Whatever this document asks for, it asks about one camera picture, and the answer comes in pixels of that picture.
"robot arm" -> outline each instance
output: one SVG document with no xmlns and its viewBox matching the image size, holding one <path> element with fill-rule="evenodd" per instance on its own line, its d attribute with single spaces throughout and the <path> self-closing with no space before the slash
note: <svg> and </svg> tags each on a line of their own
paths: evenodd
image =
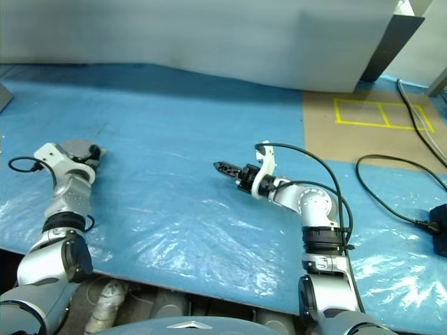
<svg viewBox="0 0 447 335">
<path fill-rule="evenodd" d="M 273 175 L 273 148 L 264 146 L 256 157 L 262 167 L 247 164 L 240 168 L 217 162 L 215 168 L 236 180 L 237 187 L 254 198 L 267 198 L 302 218 L 304 252 L 302 266 L 307 272 L 300 278 L 300 317 L 320 334 L 394 334 L 368 315 L 360 312 L 349 259 L 344 255 L 345 231 L 334 220 L 337 202 L 319 187 L 291 184 L 287 178 Z"/>
<path fill-rule="evenodd" d="M 104 150 L 87 141 L 47 143 L 34 153 L 55 180 L 42 233 L 23 257 L 18 286 L 0 296 L 0 334 L 54 334 L 79 284 L 93 271 L 85 221 Z"/>
</svg>

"blue plastic sheet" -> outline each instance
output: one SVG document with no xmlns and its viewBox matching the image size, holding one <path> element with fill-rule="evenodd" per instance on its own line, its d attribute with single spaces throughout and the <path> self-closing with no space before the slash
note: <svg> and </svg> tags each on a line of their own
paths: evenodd
<svg viewBox="0 0 447 335">
<path fill-rule="evenodd" d="M 108 149 L 87 235 L 96 271 L 298 313 L 300 219 L 238 191 L 212 163 L 256 163 L 262 140 L 303 147 L 300 92 L 157 66 L 16 66 L 3 83 L 15 99 L 0 114 L 2 248 L 27 252 L 51 192 L 44 172 L 18 174 L 7 160 L 83 137 Z M 330 184 L 308 158 L 276 156 L 278 175 Z M 330 165 L 355 216 L 351 256 L 367 312 L 398 329 L 445 334 L 447 261 L 431 236 L 378 207 L 352 164 Z M 364 174 L 406 215 L 424 218 L 446 201 L 421 172 L 365 166 Z"/>
</svg>

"floor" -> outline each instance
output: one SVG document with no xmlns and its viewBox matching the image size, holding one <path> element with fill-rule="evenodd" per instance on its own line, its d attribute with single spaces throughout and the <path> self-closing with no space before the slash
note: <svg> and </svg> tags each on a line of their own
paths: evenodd
<svg viewBox="0 0 447 335">
<path fill-rule="evenodd" d="M 329 153 L 322 152 L 323 157 L 352 154 L 359 125 L 337 123 L 334 108 L 322 108 L 322 119 L 332 125 L 309 131 L 307 93 L 158 66 L 12 66 L 0 67 L 0 73 L 15 94 L 0 114 L 2 159 L 70 137 L 90 138 L 109 150 L 92 194 L 98 224 L 87 236 L 98 272 L 298 312 L 299 221 L 237 191 L 212 163 L 253 163 L 252 145 L 266 139 L 309 148 L 315 145 L 309 133 L 318 135 L 317 143 L 327 143 Z M 423 93 L 417 87 L 407 90 Z M 395 87 L 379 80 L 360 83 L 360 91 L 389 96 Z M 373 119 L 355 119 L 347 114 L 349 103 L 339 102 L 341 121 L 384 121 L 373 112 L 368 114 Z M 427 115 L 437 113 L 445 123 L 444 102 L 438 98 L 430 104 Z M 385 113 L 391 111 L 385 107 Z M 428 117 L 441 133 L 437 127 L 444 125 Z M 388 121 L 405 126 L 391 116 Z M 333 133 L 339 127 L 352 130 L 342 131 L 349 138 L 344 150 L 336 142 L 343 136 Z M 409 141 L 402 143 L 409 146 Z M 382 147 L 390 146 L 385 141 Z M 277 174 L 330 183 L 307 158 L 285 151 L 278 151 L 277 158 Z M 442 334 L 447 264 L 433 254 L 430 237 L 383 212 L 359 187 L 349 157 L 326 158 L 356 218 L 351 254 L 368 312 L 391 327 Z M 365 177 L 406 215 L 424 218 L 428 209 L 445 202 L 444 192 L 421 172 L 367 165 Z M 50 194 L 48 178 L 4 170 L 0 182 L 0 246 L 24 253 L 41 230 L 36 217 L 41 219 L 43 199 Z"/>
</svg>

